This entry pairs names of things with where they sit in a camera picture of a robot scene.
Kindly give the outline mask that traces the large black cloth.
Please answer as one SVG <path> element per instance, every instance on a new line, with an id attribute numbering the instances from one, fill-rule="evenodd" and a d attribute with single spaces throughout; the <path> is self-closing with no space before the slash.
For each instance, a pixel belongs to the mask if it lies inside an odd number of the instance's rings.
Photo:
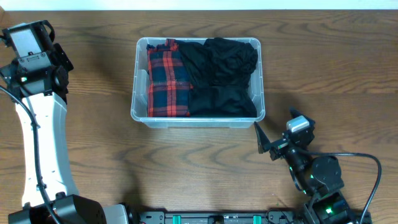
<path id="1" fill-rule="evenodd" d="M 178 42 L 183 64 L 193 88 L 189 110 L 199 118 L 255 118 L 257 110 L 248 95 L 251 74 L 258 61 L 249 43 L 220 37 L 198 42 Z"/>

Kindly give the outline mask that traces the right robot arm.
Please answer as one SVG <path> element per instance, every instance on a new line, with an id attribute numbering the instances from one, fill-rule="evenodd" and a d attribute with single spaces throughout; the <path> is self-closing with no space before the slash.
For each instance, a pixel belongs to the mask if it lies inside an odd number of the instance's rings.
<path id="1" fill-rule="evenodd" d="M 289 165 L 295 187 L 310 197 L 293 215 L 292 223 L 357 223 L 357 218 L 340 190 L 344 187 L 341 167 L 335 156 L 313 156 L 308 145 L 314 140 L 315 121 L 295 109 L 286 123 L 287 130 L 276 141 L 270 141 L 255 122 L 260 154 L 268 152 L 275 161 Z"/>

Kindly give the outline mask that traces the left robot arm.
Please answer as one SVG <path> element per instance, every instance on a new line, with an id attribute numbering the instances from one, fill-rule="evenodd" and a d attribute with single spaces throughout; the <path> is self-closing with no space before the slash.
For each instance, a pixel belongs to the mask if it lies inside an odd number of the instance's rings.
<path id="1" fill-rule="evenodd" d="M 106 223 L 102 206 L 81 197 L 70 169 L 65 134 L 68 74 L 73 65 L 47 20 L 2 30 L 16 57 L 1 68 L 1 90 L 22 125 L 25 187 L 22 210 L 9 223 Z"/>

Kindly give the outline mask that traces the red plaid cloth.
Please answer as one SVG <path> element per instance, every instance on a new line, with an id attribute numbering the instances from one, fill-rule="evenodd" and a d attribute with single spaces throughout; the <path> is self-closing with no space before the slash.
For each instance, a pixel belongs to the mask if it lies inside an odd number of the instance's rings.
<path id="1" fill-rule="evenodd" d="M 147 46 L 148 117 L 189 117 L 190 77 L 175 39 Z"/>

